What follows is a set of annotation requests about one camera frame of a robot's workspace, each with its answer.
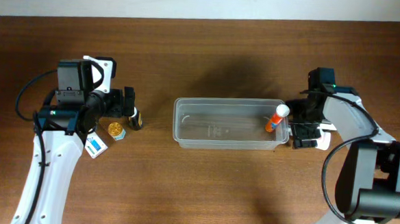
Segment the white pump bottle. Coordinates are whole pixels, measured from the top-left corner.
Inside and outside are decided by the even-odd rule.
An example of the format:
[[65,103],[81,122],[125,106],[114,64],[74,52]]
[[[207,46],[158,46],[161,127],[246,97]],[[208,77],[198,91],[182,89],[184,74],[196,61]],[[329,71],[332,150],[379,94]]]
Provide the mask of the white pump bottle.
[[[292,132],[290,130],[290,124],[288,125],[288,133],[292,137]],[[331,134],[329,132],[324,132],[321,129],[321,138],[317,140],[318,146],[314,147],[320,150],[327,150],[330,146]]]

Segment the orange tablet tube white cap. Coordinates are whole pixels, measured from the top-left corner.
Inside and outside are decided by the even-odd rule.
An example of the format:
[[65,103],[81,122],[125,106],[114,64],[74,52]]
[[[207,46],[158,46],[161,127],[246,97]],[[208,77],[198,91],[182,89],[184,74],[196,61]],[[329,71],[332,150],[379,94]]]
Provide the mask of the orange tablet tube white cap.
[[286,104],[281,104],[275,108],[275,112],[265,125],[265,130],[272,133],[278,125],[289,115],[290,109]]

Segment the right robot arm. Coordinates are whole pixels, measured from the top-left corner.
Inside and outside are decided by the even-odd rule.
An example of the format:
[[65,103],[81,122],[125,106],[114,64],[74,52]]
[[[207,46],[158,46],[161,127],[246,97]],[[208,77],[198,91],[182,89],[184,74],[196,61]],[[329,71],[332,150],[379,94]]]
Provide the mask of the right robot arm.
[[331,68],[310,71],[303,94],[304,99],[286,103],[293,147],[319,147],[329,130],[342,138],[321,171],[329,211],[313,224],[386,224],[400,219],[400,142],[371,117],[355,88],[336,85]]

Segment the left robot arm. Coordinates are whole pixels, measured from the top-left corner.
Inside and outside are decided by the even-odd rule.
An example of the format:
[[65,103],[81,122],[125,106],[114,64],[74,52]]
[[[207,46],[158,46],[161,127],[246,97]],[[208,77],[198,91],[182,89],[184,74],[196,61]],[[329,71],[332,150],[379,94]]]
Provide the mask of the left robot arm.
[[83,56],[63,60],[55,73],[58,87],[32,114],[32,163],[11,224],[61,224],[74,168],[83,151],[98,156],[105,145],[95,130],[102,117],[126,117],[142,129],[132,87],[113,89],[116,61]]

